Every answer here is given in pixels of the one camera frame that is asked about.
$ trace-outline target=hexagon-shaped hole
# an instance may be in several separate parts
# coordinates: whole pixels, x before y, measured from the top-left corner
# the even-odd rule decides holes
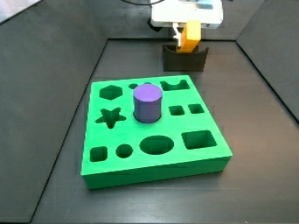
[[[110,85],[99,90],[99,97],[107,100],[115,100],[123,95],[123,88]]]

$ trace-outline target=square hole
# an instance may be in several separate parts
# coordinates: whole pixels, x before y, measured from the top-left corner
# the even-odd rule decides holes
[[[200,104],[190,104],[188,107],[192,114],[200,114],[205,112]]]
[[[182,133],[182,139],[188,150],[217,146],[215,139],[209,130]]]
[[[96,147],[90,151],[90,161],[100,162],[108,159],[108,148],[107,147]]]
[[[171,106],[170,111],[171,111],[172,116],[183,116],[184,115],[183,106]]]

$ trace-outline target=dark floor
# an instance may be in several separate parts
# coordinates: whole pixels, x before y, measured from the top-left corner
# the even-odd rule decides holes
[[[163,41],[110,40],[92,81],[164,76]],[[203,42],[190,73],[234,157],[213,173],[90,191],[80,177],[88,96],[42,196],[35,223],[298,222],[299,129],[235,42]]]

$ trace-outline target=green foam block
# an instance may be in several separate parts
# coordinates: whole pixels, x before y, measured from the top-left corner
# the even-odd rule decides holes
[[[162,118],[134,116],[134,88],[163,90]],[[94,82],[82,159],[88,189],[223,171],[233,156],[188,75]]]

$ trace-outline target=black holder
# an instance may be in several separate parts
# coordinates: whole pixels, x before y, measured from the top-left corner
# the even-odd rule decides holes
[[[176,52],[176,45],[164,45],[163,70],[166,72],[202,72],[206,64],[209,51],[209,47],[199,51],[199,47],[196,46],[192,52]]]

